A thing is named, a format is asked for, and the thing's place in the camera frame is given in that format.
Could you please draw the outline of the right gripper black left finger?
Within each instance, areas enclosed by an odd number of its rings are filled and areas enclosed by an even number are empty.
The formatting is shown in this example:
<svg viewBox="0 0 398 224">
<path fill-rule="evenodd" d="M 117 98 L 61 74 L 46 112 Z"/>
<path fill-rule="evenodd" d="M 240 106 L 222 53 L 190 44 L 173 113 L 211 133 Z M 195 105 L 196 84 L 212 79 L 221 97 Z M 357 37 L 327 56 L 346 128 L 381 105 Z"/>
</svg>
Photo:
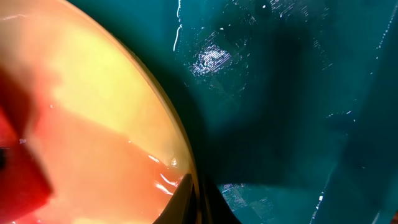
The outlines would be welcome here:
<svg viewBox="0 0 398 224">
<path fill-rule="evenodd" d="M 196 224 L 196 222 L 197 198 L 192 175 L 187 174 L 154 224 Z"/>
</svg>

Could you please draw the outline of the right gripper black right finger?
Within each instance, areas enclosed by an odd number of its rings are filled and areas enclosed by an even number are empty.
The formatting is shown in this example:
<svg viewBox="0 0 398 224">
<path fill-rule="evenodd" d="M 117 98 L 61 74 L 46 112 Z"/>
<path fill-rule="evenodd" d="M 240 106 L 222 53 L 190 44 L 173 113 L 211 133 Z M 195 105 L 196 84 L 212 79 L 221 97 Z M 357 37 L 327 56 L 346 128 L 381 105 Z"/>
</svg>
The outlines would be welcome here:
<svg viewBox="0 0 398 224">
<path fill-rule="evenodd" d="M 241 224 L 210 179 L 200 181 L 200 207 L 204 224 Z"/>
</svg>

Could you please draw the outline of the yellow plate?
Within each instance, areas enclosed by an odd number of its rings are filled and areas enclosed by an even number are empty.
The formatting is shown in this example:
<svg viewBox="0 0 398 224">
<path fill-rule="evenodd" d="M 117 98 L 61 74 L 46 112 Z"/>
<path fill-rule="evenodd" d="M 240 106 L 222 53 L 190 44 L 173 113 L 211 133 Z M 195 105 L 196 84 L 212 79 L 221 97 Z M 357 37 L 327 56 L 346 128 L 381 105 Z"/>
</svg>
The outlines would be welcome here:
<svg viewBox="0 0 398 224">
<path fill-rule="evenodd" d="M 66 1 L 1 2 L 1 222 L 154 223 L 189 143 L 153 75 Z"/>
</svg>

